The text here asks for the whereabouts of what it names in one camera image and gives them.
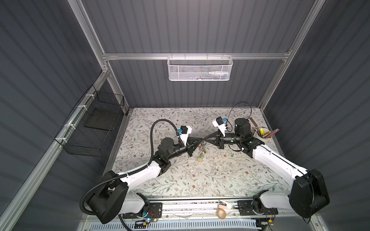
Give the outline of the keyring bunch with grey strap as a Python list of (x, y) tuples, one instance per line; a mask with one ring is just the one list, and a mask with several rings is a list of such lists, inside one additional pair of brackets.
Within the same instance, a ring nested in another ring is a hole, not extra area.
[(206, 146), (206, 143), (203, 146), (200, 146), (198, 148), (198, 158), (197, 158), (198, 162), (202, 162), (203, 159), (204, 159), (205, 154), (207, 153), (205, 146)]

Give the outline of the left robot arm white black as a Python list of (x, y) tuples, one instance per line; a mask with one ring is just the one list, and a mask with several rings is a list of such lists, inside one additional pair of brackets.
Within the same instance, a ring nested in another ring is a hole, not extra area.
[(150, 165), (122, 174), (108, 171), (102, 181), (82, 197), (81, 211), (87, 215), (95, 215), (103, 224), (123, 214), (135, 214), (140, 218), (147, 216), (150, 210), (149, 200), (141, 193), (130, 194), (130, 191), (165, 173), (171, 166), (171, 158), (184, 153), (192, 155), (203, 141), (202, 138), (192, 139), (184, 145), (182, 141), (175, 144), (171, 138), (163, 139), (156, 153), (152, 154)]

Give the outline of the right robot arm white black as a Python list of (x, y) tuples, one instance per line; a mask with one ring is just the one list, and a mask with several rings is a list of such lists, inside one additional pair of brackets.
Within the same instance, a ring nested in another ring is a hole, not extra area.
[(324, 177), (319, 171), (307, 170), (274, 152), (252, 135), (247, 119), (238, 118), (233, 133), (226, 131), (226, 123), (227, 120), (222, 117), (213, 120), (218, 129), (211, 135), (215, 138), (215, 146), (223, 149), (226, 144), (237, 145), (241, 152), (270, 168), (289, 185), (286, 192), (262, 190), (255, 194), (250, 207), (256, 214), (280, 208), (293, 210), (302, 218), (311, 218), (330, 203)]

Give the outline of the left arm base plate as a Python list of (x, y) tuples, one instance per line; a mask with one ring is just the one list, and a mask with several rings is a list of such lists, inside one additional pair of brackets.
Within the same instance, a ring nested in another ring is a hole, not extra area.
[(146, 214), (135, 214), (135, 213), (126, 213), (122, 214), (124, 219), (137, 219), (137, 218), (161, 218), (163, 210), (163, 203), (156, 202), (150, 203), (149, 209)]

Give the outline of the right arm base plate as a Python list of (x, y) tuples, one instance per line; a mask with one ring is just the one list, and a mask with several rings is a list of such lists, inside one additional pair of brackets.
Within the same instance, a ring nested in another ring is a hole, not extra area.
[(278, 214), (278, 210), (276, 208), (266, 208), (260, 201), (257, 200), (239, 200), (237, 201), (237, 204), (233, 206), (233, 208), (237, 209), (242, 216), (275, 216)]

